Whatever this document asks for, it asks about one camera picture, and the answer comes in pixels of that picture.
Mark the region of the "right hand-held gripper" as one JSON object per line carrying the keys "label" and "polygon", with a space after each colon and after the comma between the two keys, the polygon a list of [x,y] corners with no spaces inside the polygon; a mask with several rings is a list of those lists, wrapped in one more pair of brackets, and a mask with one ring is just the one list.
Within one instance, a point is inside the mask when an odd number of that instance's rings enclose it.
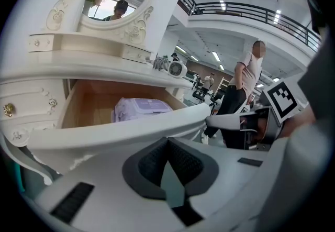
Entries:
{"label": "right hand-held gripper", "polygon": [[207,127],[239,130],[244,135],[244,150],[268,151],[278,138],[284,121],[298,109],[298,103],[285,81],[280,80],[262,91],[258,107],[243,114],[208,116]]}

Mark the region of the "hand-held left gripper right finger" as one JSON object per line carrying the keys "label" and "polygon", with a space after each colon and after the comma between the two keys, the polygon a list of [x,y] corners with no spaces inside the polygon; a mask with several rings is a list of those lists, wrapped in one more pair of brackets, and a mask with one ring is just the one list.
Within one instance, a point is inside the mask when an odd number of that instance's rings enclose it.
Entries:
{"label": "hand-held left gripper right finger", "polygon": [[206,192],[189,197],[202,219],[168,231],[258,231],[261,209],[280,171],[286,139],[275,141],[269,151],[215,147],[183,138],[175,141],[215,160],[218,174]]}

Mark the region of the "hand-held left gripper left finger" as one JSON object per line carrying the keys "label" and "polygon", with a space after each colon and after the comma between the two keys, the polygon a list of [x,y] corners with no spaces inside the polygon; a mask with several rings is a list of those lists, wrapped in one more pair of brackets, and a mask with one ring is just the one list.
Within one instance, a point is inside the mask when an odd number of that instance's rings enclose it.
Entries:
{"label": "hand-held left gripper left finger", "polygon": [[[113,147],[89,158],[45,188],[35,203],[58,231],[183,231],[185,224],[166,201],[144,198],[124,180],[124,162],[147,146]],[[66,224],[55,217],[55,209],[80,183],[92,191]]]}

